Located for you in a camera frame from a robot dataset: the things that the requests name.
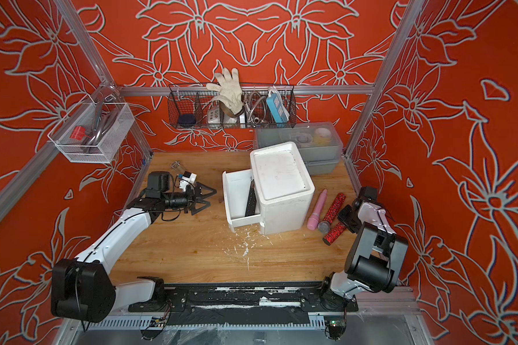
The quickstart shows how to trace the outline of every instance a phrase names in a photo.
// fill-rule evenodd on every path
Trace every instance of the white robotic arm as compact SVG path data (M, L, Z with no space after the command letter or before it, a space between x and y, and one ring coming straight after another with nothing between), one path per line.
M363 187L353 204L338 214L338 220L357 233L344 270L334 273L330 281L330 289L345 299L362 291L391 292L405 259L408 241L391 228L386 210L376 199L374 188Z
M102 321L111 310L165 297L163 280L142 280L113 286L109 273L133 240L166 210L188 211L192 215L207 208L205 199L216 190L199 182L184 192L168 192L168 172L152 172L148 185L105 233L74 259L61 259L52 270L52 314L90 322Z

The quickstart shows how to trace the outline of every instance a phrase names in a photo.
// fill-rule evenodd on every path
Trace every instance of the wire mesh basket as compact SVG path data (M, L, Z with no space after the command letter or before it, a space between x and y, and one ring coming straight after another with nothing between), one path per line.
M169 124L175 128L288 128L296 124L296 97L291 85L241 83L242 101L249 105L250 112L246 113L245 107L242 107L242 111L235 115L222 102L213 100L219 92L190 91L190 86L196 84L169 85ZM290 115L287 122L274 120L265 100L269 86L274 86L280 93Z
M105 125L98 137L99 141L92 142L92 137L96 135L96 131L93 130L96 110L97 107L102 106L99 116ZM68 127L62 128L61 126L71 114L75 113L75 110L81 111L80 116L71 121ZM127 103L98 103L97 105L90 98L86 98L56 123L48 133L48 138L69 162L111 163L133 123L134 116Z

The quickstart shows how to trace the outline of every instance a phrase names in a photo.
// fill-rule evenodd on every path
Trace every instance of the white drawer unit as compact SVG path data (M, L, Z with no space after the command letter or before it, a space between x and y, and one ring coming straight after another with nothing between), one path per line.
M294 142L250 153L251 169L222 174L226 219L235 227L260 223L265 235L303 226L315 186ZM244 217L251 181L255 181L255 215Z

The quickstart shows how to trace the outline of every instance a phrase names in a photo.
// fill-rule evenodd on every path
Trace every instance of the drawer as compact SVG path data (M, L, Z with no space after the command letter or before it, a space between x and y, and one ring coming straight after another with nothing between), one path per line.
M257 198L257 205L255 206L255 215L244 217L252 176L251 169L231 173L225 171L222 173L222 191L225 201L226 220L232 231L235 231L235 227L262 221L259 212L259 198Z

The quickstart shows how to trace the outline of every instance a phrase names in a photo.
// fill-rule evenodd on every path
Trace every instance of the wooden tabletop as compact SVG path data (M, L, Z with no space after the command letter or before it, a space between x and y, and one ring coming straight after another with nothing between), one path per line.
M158 153L149 172L171 171L180 161L198 175L197 181L217 189L211 207L197 215L182 214L173 222L158 218L144 230L117 261L110 277L114 283L134 281L139 275L163 278L166 283L220 283L240 281L322 280L343 270L356 235L345 231L327 246L323 235L304 226L295 231L262 235L258 224L231 232L226 221L222 172L250 168L249 152ZM343 162L328 175L312 176L315 194L307 218L323 189L328 197L321 217L338 193L351 203L355 192ZM165 219L175 216L165 213Z

